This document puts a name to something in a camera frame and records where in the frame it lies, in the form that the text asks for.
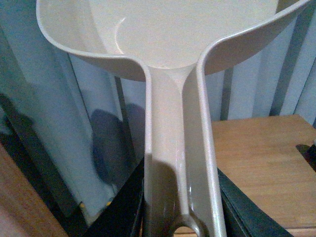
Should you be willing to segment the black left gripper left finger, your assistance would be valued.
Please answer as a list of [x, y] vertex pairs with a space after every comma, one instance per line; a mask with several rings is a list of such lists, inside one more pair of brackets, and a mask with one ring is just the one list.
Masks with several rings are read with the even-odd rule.
[[85, 237], [138, 237], [144, 213], [144, 160], [111, 204], [84, 233]]

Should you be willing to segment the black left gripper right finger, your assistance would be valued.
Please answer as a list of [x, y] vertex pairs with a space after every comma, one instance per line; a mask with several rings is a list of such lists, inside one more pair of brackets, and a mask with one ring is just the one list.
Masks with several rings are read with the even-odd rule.
[[291, 237], [218, 169], [227, 236]]

